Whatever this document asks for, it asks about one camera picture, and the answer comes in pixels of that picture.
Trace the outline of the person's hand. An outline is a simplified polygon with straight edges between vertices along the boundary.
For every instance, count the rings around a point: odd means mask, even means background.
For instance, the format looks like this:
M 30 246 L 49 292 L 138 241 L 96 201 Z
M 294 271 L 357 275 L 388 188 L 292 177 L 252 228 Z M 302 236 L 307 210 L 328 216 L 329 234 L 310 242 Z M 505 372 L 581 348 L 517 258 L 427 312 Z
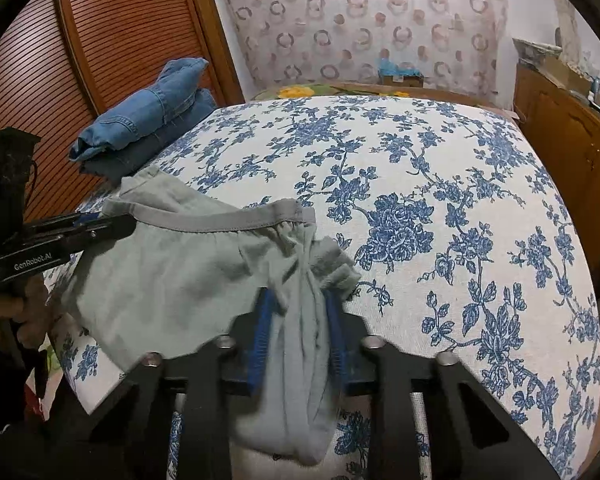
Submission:
M 47 303 L 48 291 L 41 274 L 31 276 L 22 292 L 15 296 L 0 295 L 0 342 L 6 337 L 1 322 L 18 325 L 16 339 L 26 349 L 37 349 L 50 330 L 53 309 Z

